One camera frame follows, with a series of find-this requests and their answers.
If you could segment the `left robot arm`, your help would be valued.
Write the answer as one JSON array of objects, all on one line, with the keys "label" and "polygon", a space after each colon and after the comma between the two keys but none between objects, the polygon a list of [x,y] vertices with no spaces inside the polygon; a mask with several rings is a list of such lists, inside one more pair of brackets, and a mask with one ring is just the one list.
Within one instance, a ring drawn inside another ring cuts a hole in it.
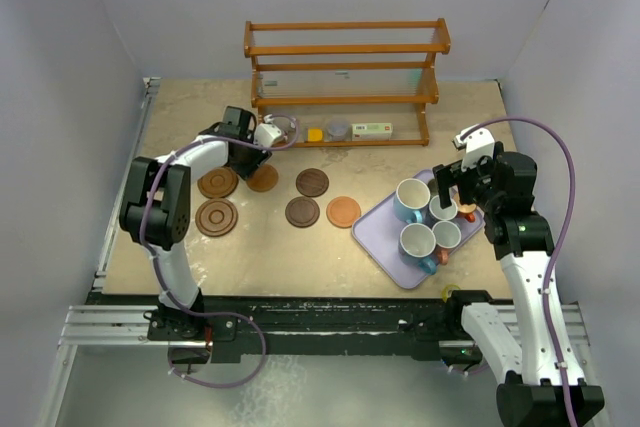
[{"label": "left robot arm", "polygon": [[271,156],[273,142],[258,141],[256,116],[228,106],[221,121],[186,146],[131,162],[119,211],[120,228],[147,253],[160,285],[159,307],[174,311],[170,325],[184,339],[202,334],[202,293],[191,273],[184,239],[191,222],[191,186],[229,167],[246,179]]}]

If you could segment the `dark walnut coaster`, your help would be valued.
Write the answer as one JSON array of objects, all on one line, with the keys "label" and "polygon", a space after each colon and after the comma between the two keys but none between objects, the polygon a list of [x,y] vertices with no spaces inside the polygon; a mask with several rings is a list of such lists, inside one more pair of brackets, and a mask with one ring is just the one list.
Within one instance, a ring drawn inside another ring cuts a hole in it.
[{"label": "dark walnut coaster", "polygon": [[285,208],[286,220],[297,228],[314,225],[320,215],[320,208],[313,198],[300,196],[288,202]]},{"label": "dark walnut coaster", "polygon": [[301,171],[295,181],[298,192],[306,197],[319,197],[323,195],[329,187],[327,174],[317,168],[307,168]]}]

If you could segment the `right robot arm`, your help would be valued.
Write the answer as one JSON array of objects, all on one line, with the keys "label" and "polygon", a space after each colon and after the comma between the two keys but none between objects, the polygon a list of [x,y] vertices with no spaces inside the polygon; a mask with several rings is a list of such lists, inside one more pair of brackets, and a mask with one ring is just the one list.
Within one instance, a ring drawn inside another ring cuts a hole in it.
[{"label": "right robot arm", "polygon": [[483,155],[473,167],[457,161],[433,170],[440,202],[455,188],[464,204],[479,207],[485,236],[507,278],[518,332],[512,336],[487,302],[464,300],[445,313],[446,330],[471,338],[498,382],[496,403],[505,426],[584,426],[605,405],[575,357],[553,278],[554,241],[547,220],[534,211],[537,165],[516,152]]}]

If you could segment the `light wood coaster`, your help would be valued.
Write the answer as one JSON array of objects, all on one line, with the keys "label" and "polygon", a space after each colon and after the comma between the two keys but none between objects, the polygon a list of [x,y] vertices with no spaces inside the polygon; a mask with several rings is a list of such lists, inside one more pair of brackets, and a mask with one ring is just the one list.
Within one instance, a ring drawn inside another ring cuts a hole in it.
[{"label": "light wood coaster", "polygon": [[270,164],[264,164],[246,181],[246,185],[252,191],[267,192],[277,185],[278,180],[277,169]]}]

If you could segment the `brown ringed coaster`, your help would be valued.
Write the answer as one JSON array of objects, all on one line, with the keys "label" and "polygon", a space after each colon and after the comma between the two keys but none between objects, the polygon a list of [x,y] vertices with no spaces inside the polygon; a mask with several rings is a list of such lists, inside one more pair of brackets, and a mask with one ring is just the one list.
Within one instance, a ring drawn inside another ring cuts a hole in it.
[{"label": "brown ringed coaster", "polygon": [[200,193],[209,199],[225,198],[232,194],[239,183],[239,177],[229,167],[213,169],[197,181]]},{"label": "brown ringed coaster", "polygon": [[225,198],[207,200],[195,214],[198,230],[208,237],[221,237],[230,233],[237,221],[237,208]]}]

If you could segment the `orange wood coaster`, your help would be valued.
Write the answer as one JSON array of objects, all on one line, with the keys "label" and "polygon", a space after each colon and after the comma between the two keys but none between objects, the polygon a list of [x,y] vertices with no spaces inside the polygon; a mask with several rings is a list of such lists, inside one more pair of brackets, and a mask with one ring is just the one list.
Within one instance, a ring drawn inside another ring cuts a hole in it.
[{"label": "orange wood coaster", "polygon": [[348,196],[332,199],[326,208],[329,222],[338,228],[350,228],[361,216],[361,208],[356,200]]}]

